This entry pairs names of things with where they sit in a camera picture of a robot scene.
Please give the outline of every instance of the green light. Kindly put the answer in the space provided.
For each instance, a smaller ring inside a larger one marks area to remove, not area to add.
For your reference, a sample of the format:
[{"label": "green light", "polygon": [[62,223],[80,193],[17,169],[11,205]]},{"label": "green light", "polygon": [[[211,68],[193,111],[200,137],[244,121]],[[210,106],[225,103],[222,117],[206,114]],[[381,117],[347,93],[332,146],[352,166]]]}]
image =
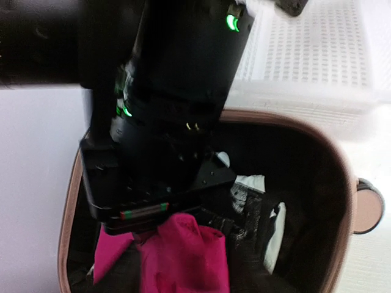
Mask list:
[{"label": "green light", "polygon": [[238,29],[238,19],[232,14],[227,15],[227,24],[231,31],[239,31]]},{"label": "green light", "polygon": [[126,107],[123,107],[123,112],[125,113],[126,116],[132,117],[132,114],[129,113]]}]

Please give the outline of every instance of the white plastic basket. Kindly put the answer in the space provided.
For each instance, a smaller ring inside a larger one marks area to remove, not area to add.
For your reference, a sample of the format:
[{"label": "white plastic basket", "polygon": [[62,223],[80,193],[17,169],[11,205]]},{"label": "white plastic basket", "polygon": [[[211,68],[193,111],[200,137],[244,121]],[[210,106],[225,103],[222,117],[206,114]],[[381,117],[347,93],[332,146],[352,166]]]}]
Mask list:
[{"label": "white plastic basket", "polygon": [[368,135],[391,92],[390,3],[309,0],[290,18],[251,1],[257,15],[227,106],[292,115],[345,139]]}]

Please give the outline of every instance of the pink cloth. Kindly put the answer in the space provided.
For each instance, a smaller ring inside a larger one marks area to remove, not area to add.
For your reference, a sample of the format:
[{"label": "pink cloth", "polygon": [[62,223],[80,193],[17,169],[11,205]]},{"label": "pink cloth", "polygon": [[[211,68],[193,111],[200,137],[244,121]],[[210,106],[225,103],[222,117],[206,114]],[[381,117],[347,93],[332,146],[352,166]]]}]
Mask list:
[{"label": "pink cloth", "polygon": [[[98,243],[95,254],[95,281],[129,245],[131,238],[126,235],[119,238],[101,234],[99,242],[103,237],[105,243],[104,246]],[[103,247],[105,252],[98,252]],[[225,237],[218,230],[198,226],[191,215],[173,215],[140,251],[143,293],[229,292]]]}]

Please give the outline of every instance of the perforated plastic basket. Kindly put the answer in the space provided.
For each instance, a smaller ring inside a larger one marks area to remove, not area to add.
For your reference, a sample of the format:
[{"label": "perforated plastic basket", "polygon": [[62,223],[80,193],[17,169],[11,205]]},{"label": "perforated plastic basket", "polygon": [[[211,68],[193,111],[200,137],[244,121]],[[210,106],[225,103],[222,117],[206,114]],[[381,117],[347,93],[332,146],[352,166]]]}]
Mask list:
[{"label": "perforated plastic basket", "polygon": [[342,138],[364,136],[391,90],[390,2],[309,0],[290,18],[271,1],[250,1],[255,23],[227,106],[292,115]]}]

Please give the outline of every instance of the white table surface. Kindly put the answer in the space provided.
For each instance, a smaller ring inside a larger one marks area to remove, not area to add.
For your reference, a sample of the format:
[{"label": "white table surface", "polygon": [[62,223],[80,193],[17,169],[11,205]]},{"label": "white table surface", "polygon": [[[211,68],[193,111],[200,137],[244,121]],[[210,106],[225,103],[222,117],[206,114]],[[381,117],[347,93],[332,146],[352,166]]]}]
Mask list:
[{"label": "white table surface", "polygon": [[338,293],[391,292],[391,105],[376,109],[373,135],[363,142],[340,142],[355,174],[380,190],[386,211],[379,226],[352,236]]}]

